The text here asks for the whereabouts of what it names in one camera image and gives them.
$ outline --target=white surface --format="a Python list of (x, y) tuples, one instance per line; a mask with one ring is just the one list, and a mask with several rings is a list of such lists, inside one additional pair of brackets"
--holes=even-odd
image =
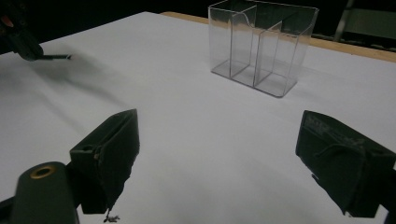
[[(305, 109), (396, 148), (396, 63), (310, 47), (277, 99), (209, 72), (207, 26), (142, 13), (43, 44), (71, 62), (0, 56), (0, 200), (18, 176), (137, 108), (141, 152), (119, 223), (383, 223), (344, 217), (295, 156)], [(82, 224), (103, 215), (80, 213)]]

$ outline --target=table edge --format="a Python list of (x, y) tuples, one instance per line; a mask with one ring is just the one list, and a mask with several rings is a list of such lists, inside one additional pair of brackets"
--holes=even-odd
[[(203, 17), (196, 17), (196, 16), (182, 14), (182, 13), (173, 12), (173, 11), (166, 11), (166, 12), (163, 12), (160, 14), (164, 15), (164, 16), (168, 16), (168, 17), (182, 19), (185, 21), (194, 21), (194, 22), (200, 22), (203, 24), (208, 24), (208, 19), (203, 18)], [(364, 47), (342, 44), (342, 43), (337, 43), (337, 42), (332, 42), (332, 41), (322, 40), (322, 39), (316, 39), (316, 38), (311, 38), (309, 41), (309, 45), (318, 47), (318, 48), (330, 49), (330, 50), (335, 50), (335, 51), (339, 51), (339, 52), (349, 53), (351, 55), (358, 55), (358, 56), (363, 56), (363, 57), (367, 57), (367, 58), (378, 59), (378, 60), (382, 60), (382, 61), (396, 63), (396, 53), (384, 51), (384, 50), (380, 50), (380, 49), (367, 49)]]

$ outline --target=small metal part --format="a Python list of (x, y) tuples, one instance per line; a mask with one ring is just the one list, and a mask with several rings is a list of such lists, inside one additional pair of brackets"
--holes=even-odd
[(42, 167), (38, 167), (37, 169), (33, 170), (32, 173), (30, 173), (30, 178), (32, 179), (41, 179), (46, 176), (52, 175), (55, 173), (56, 168), (53, 165), (46, 165)]

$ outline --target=transparent acrylic box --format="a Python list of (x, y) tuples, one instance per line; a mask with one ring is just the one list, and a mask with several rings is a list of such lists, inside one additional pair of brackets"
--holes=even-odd
[(297, 83), (316, 8), (226, 0), (208, 12), (213, 73), (276, 97)]

